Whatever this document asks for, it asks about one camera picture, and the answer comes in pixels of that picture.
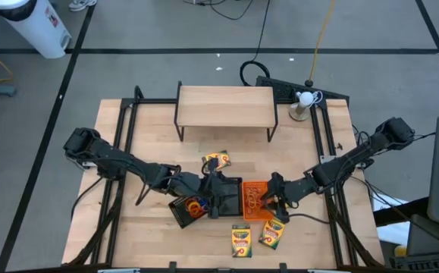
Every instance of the wooden tabletop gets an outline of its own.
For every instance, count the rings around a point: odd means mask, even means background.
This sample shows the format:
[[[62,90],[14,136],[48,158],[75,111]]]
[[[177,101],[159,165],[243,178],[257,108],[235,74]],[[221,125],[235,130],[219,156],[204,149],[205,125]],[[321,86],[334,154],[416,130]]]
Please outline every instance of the wooden tabletop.
[[[256,86],[181,86],[177,124],[181,127],[271,128],[274,126],[273,89]]]
[[[110,143],[119,105],[120,100],[103,100],[96,120],[95,129]],[[317,164],[318,156],[312,122],[292,120],[288,107],[278,105],[279,125],[270,143],[264,138],[263,129],[239,127],[191,127],[181,142],[173,125],[174,105],[139,105],[131,152],[147,162],[179,164],[183,171],[200,174],[204,155],[226,149],[232,161],[232,165],[224,169],[226,176],[243,177],[244,181],[268,180],[271,172],[278,171],[286,180],[294,180],[302,177],[303,170]],[[329,100],[328,109],[334,142],[343,147],[337,154],[342,155],[356,146],[346,102]],[[327,143],[320,115],[319,112],[323,143]],[[363,179],[360,171],[353,175]],[[80,192],[96,178],[95,169],[87,171]],[[249,222],[254,239],[252,258],[232,258],[231,225],[244,223],[241,217],[203,217],[180,229],[168,208],[173,197],[151,192],[140,206],[134,205],[142,185],[137,176],[127,175],[114,251],[115,267],[167,268],[170,261],[175,261],[179,268],[278,268],[281,262],[286,262],[288,268],[335,268],[331,234],[325,224],[292,218],[278,248],[273,250],[257,242],[264,223]],[[104,184],[100,184],[76,207],[63,262],[74,258],[95,231],[103,189]],[[373,257],[384,263],[366,187],[349,179],[344,190],[353,232]],[[298,209],[290,212],[328,219],[322,195],[307,196],[299,202]],[[348,264],[345,239],[339,231],[344,263]],[[103,243],[107,242],[106,234]],[[105,249],[102,247],[100,261],[105,259]]]

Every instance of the concrete floor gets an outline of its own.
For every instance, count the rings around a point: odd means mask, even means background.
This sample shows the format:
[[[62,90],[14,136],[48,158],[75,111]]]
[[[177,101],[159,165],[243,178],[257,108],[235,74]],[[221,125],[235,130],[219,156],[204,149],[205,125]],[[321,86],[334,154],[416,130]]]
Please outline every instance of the concrete floor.
[[[58,13],[74,36],[86,12]],[[424,0],[439,33],[439,1]],[[271,1],[262,47],[312,48],[328,0]],[[247,1],[229,1],[218,10],[235,16]],[[100,1],[84,49],[255,48],[266,0],[254,1],[246,15],[229,21],[208,7],[181,0]],[[323,48],[436,49],[413,0],[337,1]],[[0,19],[0,49],[30,45]],[[240,65],[252,54],[85,54],[77,59],[67,94],[45,154],[36,187],[8,264],[8,270],[57,266],[70,226],[81,172],[64,158],[62,145],[75,127],[92,127],[101,99],[132,96],[140,85],[146,97],[173,97],[177,81],[190,85],[241,84]],[[0,96],[0,252],[16,212],[71,55],[45,60],[35,54],[1,54],[15,74],[18,94]],[[302,84],[312,55],[260,54],[271,77]],[[255,68],[246,79],[254,82]],[[5,72],[0,68],[0,77]],[[315,86],[350,96],[353,123],[371,133],[382,121],[404,118],[417,133],[434,131],[439,116],[439,54],[320,55]],[[401,199],[428,194],[433,138],[376,158],[366,177]]]

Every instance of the white trash can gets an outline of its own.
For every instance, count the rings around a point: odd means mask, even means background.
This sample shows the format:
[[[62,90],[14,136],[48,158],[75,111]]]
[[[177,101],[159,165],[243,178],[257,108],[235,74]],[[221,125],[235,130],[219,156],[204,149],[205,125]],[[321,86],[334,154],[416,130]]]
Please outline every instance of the white trash can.
[[[49,0],[0,0],[0,15],[44,58],[60,58],[71,35]]]

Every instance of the black equipment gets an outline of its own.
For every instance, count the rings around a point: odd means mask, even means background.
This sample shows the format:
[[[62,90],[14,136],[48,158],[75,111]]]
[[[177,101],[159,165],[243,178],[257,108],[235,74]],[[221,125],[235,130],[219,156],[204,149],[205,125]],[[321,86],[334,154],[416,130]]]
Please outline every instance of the black equipment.
[[[298,202],[310,193],[322,194],[331,188],[341,187],[354,171],[357,164],[366,161],[383,150],[400,150],[414,140],[414,131],[401,118],[391,118],[376,128],[368,141],[347,154],[316,165],[305,171],[305,177],[295,181],[285,181],[274,172],[268,182],[268,192],[262,197],[268,209],[274,209],[281,221],[289,221],[287,205],[298,207]],[[201,196],[209,202],[211,218],[219,216],[219,207],[230,194],[222,190],[222,182],[227,178],[215,168],[218,160],[214,158],[207,166],[209,172],[199,178],[197,174],[181,172],[179,165],[146,163],[135,156],[111,146],[101,139],[93,129],[77,128],[64,145],[66,156],[82,165],[93,162],[98,167],[98,175],[116,179],[129,171],[138,175],[144,184],[159,193],[172,196]],[[266,204],[267,199],[276,197],[277,202]]]

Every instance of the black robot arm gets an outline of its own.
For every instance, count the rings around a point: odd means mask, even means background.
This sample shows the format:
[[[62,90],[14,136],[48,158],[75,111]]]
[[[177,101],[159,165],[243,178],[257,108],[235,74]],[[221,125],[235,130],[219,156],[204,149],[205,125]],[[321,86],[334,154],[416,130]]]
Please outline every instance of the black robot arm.
[[[353,173],[356,165],[383,150],[401,150],[412,143],[414,131],[401,118],[391,118],[376,128],[376,131],[367,141],[352,149],[345,155],[339,156],[329,162],[321,163],[303,174],[305,177],[284,181],[278,173],[273,173],[268,182],[268,192],[263,196],[266,200],[277,197],[273,209],[276,216],[288,222],[286,205],[292,208],[310,193],[321,194],[332,187],[342,184]]]
[[[114,148],[93,129],[75,129],[64,145],[64,150],[69,159],[80,165],[83,162],[96,164],[98,175],[104,178],[116,179],[129,171],[160,193],[197,196],[201,190],[201,180],[196,174],[180,172],[180,166],[144,162]]]

